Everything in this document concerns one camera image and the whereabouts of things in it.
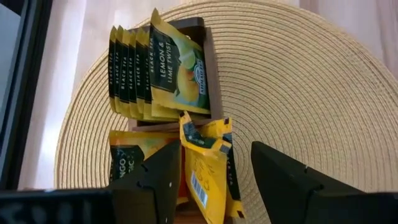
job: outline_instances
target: barcode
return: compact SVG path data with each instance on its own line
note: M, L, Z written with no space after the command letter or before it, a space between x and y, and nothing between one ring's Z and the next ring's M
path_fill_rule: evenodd
M203 187L199 184L197 178L195 177L195 173L194 172L192 172L191 184L192 184L192 187L193 187L196 195L198 196L200 202L202 203L203 207L206 208L207 194L203 190Z

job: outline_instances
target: woven placemat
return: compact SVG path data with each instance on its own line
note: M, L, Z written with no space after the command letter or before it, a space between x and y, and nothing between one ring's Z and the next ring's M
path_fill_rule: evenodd
M269 220L253 176L252 141L361 190L398 190L398 84L368 50L321 17L276 2L190 3L163 18L192 16L212 29L249 223ZM57 188L108 183L108 133L127 129L127 119L108 105L106 56L65 117Z

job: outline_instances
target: table surface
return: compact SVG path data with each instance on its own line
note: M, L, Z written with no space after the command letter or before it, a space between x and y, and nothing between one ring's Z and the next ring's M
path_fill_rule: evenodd
M168 10L190 0L54 1L44 48L19 188L53 188L58 135L84 74L108 47L112 25L134 27L153 8ZM398 77L398 12L395 0L280 0L327 18L353 34Z

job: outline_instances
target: wooden box compartment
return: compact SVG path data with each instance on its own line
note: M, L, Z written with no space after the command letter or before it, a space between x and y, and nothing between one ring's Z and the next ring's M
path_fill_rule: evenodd
M221 105L221 93L220 93L220 82L218 80L217 70L217 57L215 55L215 48L213 43L213 37L211 35L211 29L204 26L203 19L200 17L182 19L180 21L170 22L180 32L189 36L196 43L203 47L205 54L206 63L206 77L208 95L210 101L210 115L208 119L196 120L194 123L198 126L209 123L214 119L223 118L223 109ZM136 121L129 119L129 130L130 131L178 131L178 122L174 123L162 123L154 124L145 121Z

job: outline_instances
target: round straw placemat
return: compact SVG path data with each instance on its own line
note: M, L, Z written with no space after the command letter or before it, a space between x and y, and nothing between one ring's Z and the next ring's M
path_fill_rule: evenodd
M398 190L398 84L367 49L321 17L276 2L190 3L163 18L192 16L213 33L249 223L269 221L253 176L253 141L361 190ZM127 129L108 103L105 52L65 117L57 188L108 183L109 130Z

